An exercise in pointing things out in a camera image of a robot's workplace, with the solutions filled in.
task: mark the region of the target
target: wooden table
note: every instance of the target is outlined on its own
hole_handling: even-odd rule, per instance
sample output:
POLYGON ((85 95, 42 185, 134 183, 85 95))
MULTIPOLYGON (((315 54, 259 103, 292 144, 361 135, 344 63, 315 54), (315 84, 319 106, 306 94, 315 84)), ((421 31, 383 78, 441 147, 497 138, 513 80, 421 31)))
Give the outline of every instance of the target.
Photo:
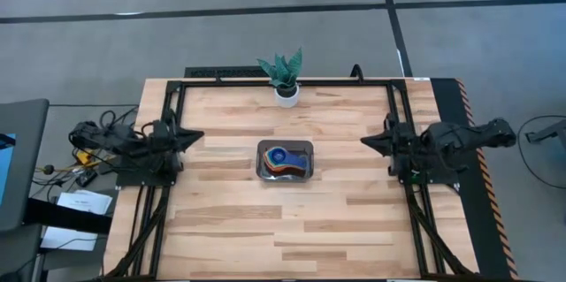
MULTIPOLYGON (((146 80, 138 128, 159 119, 166 82, 146 80)), ((435 95, 427 80, 407 87, 420 133, 440 121, 435 95)), ((381 87, 303 87, 292 109, 276 106, 272 88, 189 88, 181 126, 205 136, 184 155, 186 169, 172 188, 158 277, 419 277, 404 191, 387 175, 388 158, 359 141, 382 131, 387 112, 381 87), (256 146, 265 139, 312 141, 312 180, 260 180, 256 146)), ((440 236, 477 271, 460 197, 444 185, 429 188, 440 236)), ((107 270, 128 249, 137 193, 119 194, 107 270)), ((425 234, 424 241, 434 271, 425 234)))

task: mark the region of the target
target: white flower pot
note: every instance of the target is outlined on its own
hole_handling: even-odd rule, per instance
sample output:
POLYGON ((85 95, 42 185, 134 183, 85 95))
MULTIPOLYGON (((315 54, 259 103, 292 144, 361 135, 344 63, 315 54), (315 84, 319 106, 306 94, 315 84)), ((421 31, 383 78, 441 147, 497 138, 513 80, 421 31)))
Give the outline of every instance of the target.
POLYGON ((291 108, 299 101, 299 85, 297 85, 297 90, 294 92, 294 95, 290 97, 279 95, 276 88, 273 89, 273 93, 275 93, 275 102, 277 102, 277 105, 280 107, 291 108))

